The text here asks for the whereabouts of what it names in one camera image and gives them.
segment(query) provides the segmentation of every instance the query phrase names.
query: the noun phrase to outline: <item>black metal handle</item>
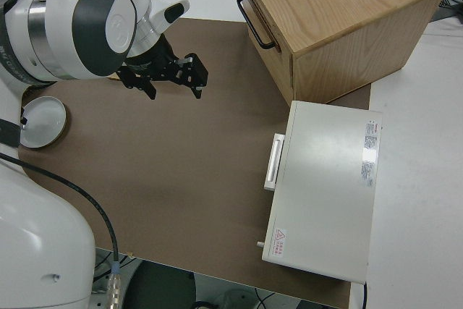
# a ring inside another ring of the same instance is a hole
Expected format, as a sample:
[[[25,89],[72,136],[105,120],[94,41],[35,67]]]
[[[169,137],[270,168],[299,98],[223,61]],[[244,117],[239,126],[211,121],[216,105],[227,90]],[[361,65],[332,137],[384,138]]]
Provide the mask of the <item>black metal handle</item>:
[[[261,48],[265,49],[265,50],[268,50],[268,49],[270,49],[270,48],[275,47],[275,46],[276,46],[275,41],[271,41],[270,43],[264,43],[264,42],[262,41],[262,39],[260,38],[258,32],[255,30],[254,25],[252,25],[250,18],[247,16],[245,9],[244,9],[243,6],[241,5],[242,1],[243,1],[243,0],[237,0],[238,9],[240,10],[240,12],[242,13],[243,17],[245,18],[246,23],[247,23],[247,25],[249,26],[249,28],[251,29],[252,34],[254,34],[255,40],[257,40],[259,46],[260,46]]]

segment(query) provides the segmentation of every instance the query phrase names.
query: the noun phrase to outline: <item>white plastic handle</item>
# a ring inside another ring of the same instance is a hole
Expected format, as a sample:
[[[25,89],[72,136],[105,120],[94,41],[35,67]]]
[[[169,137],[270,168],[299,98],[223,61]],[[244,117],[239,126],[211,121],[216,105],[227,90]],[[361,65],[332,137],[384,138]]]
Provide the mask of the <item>white plastic handle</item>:
[[[268,160],[268,168],[266,182],[264,188],[269,191],[274,191],[276,186],[276,178],[280,166],[281,151],[283,150],[284,135],[275,134],[273,136],[272,151]]]

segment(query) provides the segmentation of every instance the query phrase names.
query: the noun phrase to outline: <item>drawer handle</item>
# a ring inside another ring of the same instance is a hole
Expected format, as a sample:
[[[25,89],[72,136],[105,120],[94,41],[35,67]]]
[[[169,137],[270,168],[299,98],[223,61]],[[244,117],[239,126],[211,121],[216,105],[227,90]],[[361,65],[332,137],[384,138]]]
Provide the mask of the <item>drawer handle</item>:
[[[245,18],[247,25],[251,29],[252,34],[254,34],[255,40],[257,40],[259,46],[261,48],[263,48],[264,50],[268,50],[270,48],[275,47],[275,45],[276,45],[275,41],[271,41],[270,43],[264,43],[262,41],[262,39],[260,38],[258,32],[255,30],[254,25],[252,25],[250,18],[247,16],[245,8],[241,5],[241,3],[243,1],[244,0],[237,0],[238,8],[239,8],[240,12],[242,13],[243,17]]]
[[[276,187],[276,177],[280,167],[281,152],[283,151],[284,135],[277,134],[273,136],[272,151],[270,152],[270,159],[268,160],[268,168],[266,175],[266,182],[263,187],[266,190],[274,191]]]

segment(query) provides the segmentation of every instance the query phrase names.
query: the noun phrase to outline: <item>table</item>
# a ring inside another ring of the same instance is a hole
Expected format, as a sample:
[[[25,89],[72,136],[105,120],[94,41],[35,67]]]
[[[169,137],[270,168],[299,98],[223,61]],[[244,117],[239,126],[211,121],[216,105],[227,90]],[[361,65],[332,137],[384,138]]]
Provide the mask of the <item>table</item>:
[[[463,302],[463,27],[430,23],[407,65],[372,84],[383,131],[368,308]],[[349,308],[361,308],[353,285]]]
[[[246,24],[185,19],[166,36],[177,55],[194,51],[209,69],[201,100],[171,82],[155,84],[155,101],[108,79],[60,82],[29,98],[52,95],[67,106],[64,136],[22,148],[21,159],[94,195],[123,253],[347,308],[350,283],[264,262],[256,247],[272,202],[263,183],[273,134],[286,129],[289,107]],[[97,246],[111,247],[86,201],[28,174],[82,212]]]

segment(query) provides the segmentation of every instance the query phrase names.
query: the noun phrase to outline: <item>white box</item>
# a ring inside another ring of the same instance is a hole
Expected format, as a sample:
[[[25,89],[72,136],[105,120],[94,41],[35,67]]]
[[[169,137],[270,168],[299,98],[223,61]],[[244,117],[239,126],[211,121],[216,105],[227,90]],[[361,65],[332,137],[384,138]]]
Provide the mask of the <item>white box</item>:
[[[292,102],[263,260],[365,283],[381,122]]]

